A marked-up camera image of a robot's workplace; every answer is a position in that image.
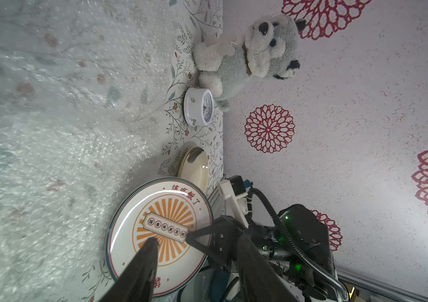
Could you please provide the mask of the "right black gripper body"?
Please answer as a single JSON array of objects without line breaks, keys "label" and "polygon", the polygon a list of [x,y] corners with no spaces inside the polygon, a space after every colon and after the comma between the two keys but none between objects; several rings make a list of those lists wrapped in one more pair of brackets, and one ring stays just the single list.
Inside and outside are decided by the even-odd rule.
[{"label": "right black gripper body", "polygon": [[247,229],[251,242],[257,251],[266,259],[276,272],[284,272],[286,251],[275,237],[273,226],[262,226],[252,223]]}]

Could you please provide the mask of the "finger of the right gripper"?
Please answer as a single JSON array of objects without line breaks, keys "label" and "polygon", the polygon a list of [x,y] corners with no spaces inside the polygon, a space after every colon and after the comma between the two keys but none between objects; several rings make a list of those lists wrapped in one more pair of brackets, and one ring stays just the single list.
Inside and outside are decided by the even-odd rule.
[{"label": "finger of the right gripper", "polygon": [[212,225],[190,232],[186,242],[208,257],[214,270],[231,270],[237,261],[238,239],[248,228],[231,216],[220,216]]}]

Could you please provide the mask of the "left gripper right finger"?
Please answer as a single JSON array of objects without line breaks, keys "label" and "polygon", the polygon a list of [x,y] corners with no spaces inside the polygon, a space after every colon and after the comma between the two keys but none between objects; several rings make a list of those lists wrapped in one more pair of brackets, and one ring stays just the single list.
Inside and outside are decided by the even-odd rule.
[{"label": "left gripper right finger", "polygon": [[248,235],[241,235],[237,241],[237,269],[243,301],[297,301]]}]

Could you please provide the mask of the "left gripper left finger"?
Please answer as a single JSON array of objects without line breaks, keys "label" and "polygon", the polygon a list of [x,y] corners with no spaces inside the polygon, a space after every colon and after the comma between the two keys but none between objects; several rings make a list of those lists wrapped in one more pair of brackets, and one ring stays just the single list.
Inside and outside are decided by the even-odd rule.
[{"label": "left gripper left finger", "polygon": [[149,302],[157,275],[158,240],[149,238],[100,302]]}]

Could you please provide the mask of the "pink plate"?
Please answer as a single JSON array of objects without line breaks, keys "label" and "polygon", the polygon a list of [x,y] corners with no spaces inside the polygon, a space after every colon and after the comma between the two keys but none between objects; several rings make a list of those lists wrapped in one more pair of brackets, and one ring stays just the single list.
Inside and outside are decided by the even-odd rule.
[{"label": "pink plate", "polygon": [[106,259],[111,277],[117,281],[146,241],[157,239],[153,297],[175,293],[199,273],[207,258],[186,242],[187,234],[212,222],[208,198],[192,182],[162,177],[141,185],[122,202],[109,226]]}]

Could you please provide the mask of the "bubble wrap sheet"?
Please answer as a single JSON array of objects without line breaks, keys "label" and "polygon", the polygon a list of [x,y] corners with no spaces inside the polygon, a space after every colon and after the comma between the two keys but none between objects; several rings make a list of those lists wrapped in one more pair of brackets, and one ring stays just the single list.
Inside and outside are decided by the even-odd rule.
[{"label": "bubble wrap sheet", "polygon": [[166,100],[176,30],[167,1],[0,1],[0,117],[147,116]]}]

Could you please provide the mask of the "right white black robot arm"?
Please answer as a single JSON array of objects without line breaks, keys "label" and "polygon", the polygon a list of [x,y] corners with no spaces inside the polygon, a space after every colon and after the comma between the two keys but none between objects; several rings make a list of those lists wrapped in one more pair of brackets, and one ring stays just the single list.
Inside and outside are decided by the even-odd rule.
[{"label": "right white black robot arm", "polygon": [[245,301],[294,301],[283,288],[287,281],[302,291],[305,301],[348,301],[337,278],[327,226],[303,205],[277,213],[267,199],[261,201],[274,226],[258,225],[250,215],[244,222],[224,215],[186,236],[214,270],[230,273],[236,267],[238,275],[225,284],[221,300],[240,284]]}]

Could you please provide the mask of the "small white round clock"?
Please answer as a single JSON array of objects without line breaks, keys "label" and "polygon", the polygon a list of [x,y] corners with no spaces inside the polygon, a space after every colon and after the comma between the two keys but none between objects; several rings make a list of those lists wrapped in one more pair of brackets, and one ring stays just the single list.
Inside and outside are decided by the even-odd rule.
[{"label": "small white round clock", "polygon": [[191,126],[208,126],[213,119],[214,99],[209,89],[189,88],[184,97],[184,118]]}]

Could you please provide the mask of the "grey raccoon plush toy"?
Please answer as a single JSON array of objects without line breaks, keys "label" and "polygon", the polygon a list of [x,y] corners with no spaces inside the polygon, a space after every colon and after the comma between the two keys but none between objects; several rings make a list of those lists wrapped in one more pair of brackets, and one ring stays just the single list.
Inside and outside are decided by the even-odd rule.
[{"label": "grey raccoon plush toy", "polygon": [[193,59],[200,88],[209,89],[217,107],[229,102],[252,78],[293,78],[300,69],[298,42],[307,20],[286,15],[261,17],[242,37],[223,33],[195,45]]}]

